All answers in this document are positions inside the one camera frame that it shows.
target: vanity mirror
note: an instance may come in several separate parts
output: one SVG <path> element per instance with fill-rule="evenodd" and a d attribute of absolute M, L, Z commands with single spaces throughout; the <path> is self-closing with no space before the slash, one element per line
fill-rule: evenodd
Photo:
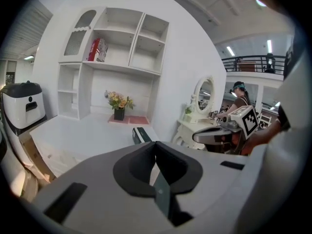
<path fill-rule="evenodd" d="M 215 99 L 214 81 L 212 77 L 204 77 L 199 80 L 191 97 L 192 113 L 185 116 L 190 123 L 198 123 L 199 120 L 207 120 Z"/>

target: black lid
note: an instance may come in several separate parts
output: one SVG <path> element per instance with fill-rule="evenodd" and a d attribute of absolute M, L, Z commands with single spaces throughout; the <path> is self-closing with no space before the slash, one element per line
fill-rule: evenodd
<path fill-rule="evenodd" d="M 27 96 L 37 95 L 42 92 L 39 84 L 27 81 L 26 83 L 14 83 L 7 84 L 1 90 L 0 93 L 4 93 L 9 97 L 22 98 Z"/>

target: white desk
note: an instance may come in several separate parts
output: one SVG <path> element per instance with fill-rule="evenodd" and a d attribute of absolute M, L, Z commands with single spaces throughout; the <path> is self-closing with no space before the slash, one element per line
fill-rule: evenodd
<path fill-rule="evenodd" d="M 150 125 L 108 123 L 110 116 L 90 114 L 82 120 L 56 116 L 30 135 L 56 177 L 89 157 L 134 145 L 134 127 L 144 127 L 151 140 L 159 140 Z"/>
<path fill-rule="evenodd" d="M 182 141 L 186 143 L 186 145 L 193 149 L 203 149 L 205 147 L 204 144 L 199 144 L 192 139 L 193 133 L 207 128 L 216 126 L 216 123 L 197 123 L 192 124 L 183 120 L 178 119 L 178 123 L 180 123 L 179 128 L 177 129 L 177 133 L 172 140 L 172 143 L 181 145 Z"/>

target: cardboard box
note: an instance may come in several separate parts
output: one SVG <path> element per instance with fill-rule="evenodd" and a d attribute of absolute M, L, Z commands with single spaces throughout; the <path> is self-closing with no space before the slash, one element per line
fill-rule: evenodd
<path fill-rule="evenodd" d="M 37 126 L 19 135 L 19 141 L 26 155 L 34 164 L 33 166 L 28 167 L 28 169 L 37 177 L 41 186 L 44 186 L 45 184 L 51 183 L 52 180 L 56 177 L 43 161 L 31 135 L 29 134 L 32 130 L 39 127 L 41 124 L 38 124 Z"/>
<path fill-rule="evenodd" d="M 107 44 L 105 43 L 105 40 L 103 38 L 95 39 L 92 43 L 88 60 L 104 62 L 107 49 Z"/>

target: pink tray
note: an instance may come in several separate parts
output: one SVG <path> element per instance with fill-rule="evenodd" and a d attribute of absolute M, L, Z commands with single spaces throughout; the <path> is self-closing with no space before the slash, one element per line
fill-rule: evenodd
<path fill-rule="evenodd" d="M 138 125 L 149 125 L 149 122 L 146 117 L 141 116 L 125 116 L 123 121 L 114 120 L 114 115 L 110 116 L 109 123 L 119 123 L 119 124 L 138 124 Z"/>
<path fill-rule="evenodd" d="M 141 116 L 130 116 L 129 124 L 140 124 L 140 125 L 148 125 L 149 122 L 146 117 Z"/>

